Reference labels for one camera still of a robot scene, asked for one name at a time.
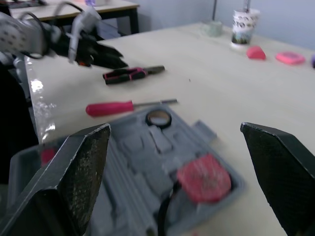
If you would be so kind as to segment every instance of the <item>light wooden tabletop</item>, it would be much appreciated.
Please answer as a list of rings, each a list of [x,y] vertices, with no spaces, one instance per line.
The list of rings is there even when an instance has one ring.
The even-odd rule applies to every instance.
[[[27,8],[18,8],[18,9],[11,9],[11,15],[14,18],[18,18],[23,12],[29,11],[35,16],[37,16],[40,20],[46,21],[51,20],[53,18],[55,9],[59,3],[64,0],[47,0],[47,6],[37,6],[37,7],[27,7]],[[72,1],[74,4],[78,5],[79,7],[86,9],[86,6],[81,1]],[[124,0],[110,0],[108,4],[104,6],[96,6],[95,9],[98,13],[110,12],[110,11],[118,11],[118,10],[127,10],[137,8],[139,5],[136,3],[132,3],[129,1]],[[79,14],[79,11],[71,6],[65,6],[63,10],[61,10],[59,18],[66,18],[66,17],[75,17]]]
[[[37,131],[47,142],[119,116],[91,118],[89,103],[155,101],[177,98],[172,109],[187,123],[198,119],[214,130],[219,155],[246,181],[245,193],[187,235],[284,236],[258,183],[240,132],[242,122],[262,124],[294,134],[315,153],[314,52],[263,37],[255,37],[266,61],[249,60],[229,46],[231,32],[219,38],[200,34],[200,24],[104,41],[116,47],[130,66],[163,64],[164,73],[107,86],[108,69],[83,68],[65,58],[29,60],[27,70]],[[275,54],[294,51],[308,60],[299,66],[278,62]]]

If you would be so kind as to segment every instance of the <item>red screwdriver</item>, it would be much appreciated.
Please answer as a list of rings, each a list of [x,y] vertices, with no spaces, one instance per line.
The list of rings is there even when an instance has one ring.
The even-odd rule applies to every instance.
[[[108,102],[108,103],[96,103],[89,104],[85,111],[88,115],[92,117],[108,116],[113,114],[119,114],[123,112],[134,111],[134,108],[141,106],[153,106],[159,104],[171,104],[177,103],[177,99],[161,100],[159,102],[147,102],[133,104],[132,101],[128,102]]]

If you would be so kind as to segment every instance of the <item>robotic hand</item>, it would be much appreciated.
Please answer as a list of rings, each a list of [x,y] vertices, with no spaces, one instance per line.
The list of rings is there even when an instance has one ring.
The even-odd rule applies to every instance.
[[[26,15],[33,19],[25,20]],[[25,13],[17,20],[0,12],[0,52],[31,58],[35,58],[32,54],[38,54],[40,57],[35,59],[40,59],[54,51],[59,56],[68,57],[70,63],[76,61],[82,66],[126,67],[120,59],[122,54],[115,48],[98,44],[89,35],[99,20],[100,15],[89,7],[74,19],[71,34],[66,34],[53,24],[40,22],[32,13]]]

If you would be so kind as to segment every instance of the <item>pliers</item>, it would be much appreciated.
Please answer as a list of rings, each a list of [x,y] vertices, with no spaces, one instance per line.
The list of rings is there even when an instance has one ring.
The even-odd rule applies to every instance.
[[[131,80],[143,79],[148,75],[158,74],[164,70],[165,67],[162,65],[147,68],[134,67],[129,69],[117,69],[103,74],[103,78],[107,85],[120,84]]]

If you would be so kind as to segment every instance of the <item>screwdriver handle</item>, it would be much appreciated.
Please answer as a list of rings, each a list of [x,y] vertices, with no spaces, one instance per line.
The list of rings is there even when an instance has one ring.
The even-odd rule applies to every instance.
[[[132,101],[89,104],[85,111],[92,117],[108,116],[133,111]]]

